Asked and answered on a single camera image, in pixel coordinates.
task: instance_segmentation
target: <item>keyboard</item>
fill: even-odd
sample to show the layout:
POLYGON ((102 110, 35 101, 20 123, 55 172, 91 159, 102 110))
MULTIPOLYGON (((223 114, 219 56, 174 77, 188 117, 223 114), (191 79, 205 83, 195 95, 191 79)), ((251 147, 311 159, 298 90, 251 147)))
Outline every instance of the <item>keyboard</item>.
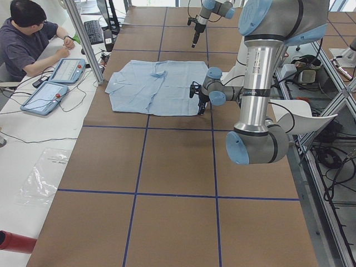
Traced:
POLYGON ((84 29, 89 37, 90 44, 104 43, 102 36, 102 29, 100 27, 99 21, 85 21, 84 29))

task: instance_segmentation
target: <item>clear plastic bag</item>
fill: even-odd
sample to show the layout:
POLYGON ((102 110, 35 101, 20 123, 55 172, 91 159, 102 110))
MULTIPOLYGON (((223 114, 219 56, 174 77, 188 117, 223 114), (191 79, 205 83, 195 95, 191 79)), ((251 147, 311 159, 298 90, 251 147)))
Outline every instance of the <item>clear plastic bag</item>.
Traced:
POLYGON ((16 195, 15 203, 50 207, 71 153, 71 150, 45 149, 16 195))

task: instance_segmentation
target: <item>dark blue shirt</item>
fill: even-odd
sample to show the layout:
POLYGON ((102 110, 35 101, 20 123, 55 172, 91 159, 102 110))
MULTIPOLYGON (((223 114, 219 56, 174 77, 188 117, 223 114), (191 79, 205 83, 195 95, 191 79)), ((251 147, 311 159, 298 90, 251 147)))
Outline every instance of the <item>dark blue shirt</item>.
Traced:
POLYGON ((20 81, 26 75, 24 67, 35 63, 50 39, 57 32, 58 25, 45 22, 43 28, 28 36, 11 24, 11 18, 5 20, 0 28, 0 53, 2 54, 7 71, 15 81, 20 81))

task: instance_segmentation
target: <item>white desk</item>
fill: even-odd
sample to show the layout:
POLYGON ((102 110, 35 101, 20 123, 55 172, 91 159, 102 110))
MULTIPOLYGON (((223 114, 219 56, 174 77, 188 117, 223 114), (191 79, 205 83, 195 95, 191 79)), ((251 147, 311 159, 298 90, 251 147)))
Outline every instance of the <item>white desk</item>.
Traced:
MULTIPOLYGON (((86 16, 83 20, 89 19, 93 19, 93 16, 86 16)), ((63 27, 71 35, 74 35, 74 29, 69 19, 64 23, 63 27)), ((62 44, 63 40, 59 38, 53 39, 45 51, 43 51, 41 57, 52 55, 62 44)), ((81 48, 76 43, 76 47, 71 50, 70 57, 85 58, 81 54, 81 48)), ((100 52, 100 49, 104 50, 105 47, 104 44, 97 44, 93 46, 93 49, 97 53, 100 52)), ((32 86, 35 80, 36 78, 22 84, 17 89, 17 92, 32 93, 35 90, 32 86)), ((83 103, 70 112, 63 112, 58 106, 48 116, 31 115, 26 112, 0 115, 0 127, 2 127, 4 133, 26 141, 39 141, 51 138, 61 139, 64 137, 77 138, 83 124, 83 119, 94 97, 96 85, 95 77, 91 72, 79 86, 81 90, 87 93, 83 103)), ((83 96, 83 92, 74 89, 63 98, 61 106, 65 110, 69 110, 76 106, 83 96)), ((22 94, 13 96, 13 99, 20 103, 24 103, 27 98, 28 95, 22 94)), ((19 110, 19 104, 13 100, 9 100, 0 113, 19 110)), ((72 150, 76 141, 61 140, 40 144, 25 144, 7 136, 3 137, 7 140, 7 144, 0 148, 0 230, 37 238, 48 209, 15 204, 14 197, 19 193, 21 186, 45 148, 72 150)), ((23 267, 26 266, 28 259, 29 254, 0 250, 0 266, 23 267)))

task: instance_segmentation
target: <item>light blue cloth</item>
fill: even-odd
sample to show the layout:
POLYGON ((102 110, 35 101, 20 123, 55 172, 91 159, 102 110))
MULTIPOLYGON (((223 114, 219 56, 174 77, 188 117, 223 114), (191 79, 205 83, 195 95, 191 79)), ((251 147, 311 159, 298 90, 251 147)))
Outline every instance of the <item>light blue cloth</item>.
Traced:
POLYGON ((113 111, 158 116, 192 116, 198 113, 199 98, 189 98, 192 81, 204 81, 203 61, 130 61, 115 72, 106 87, 113 111))

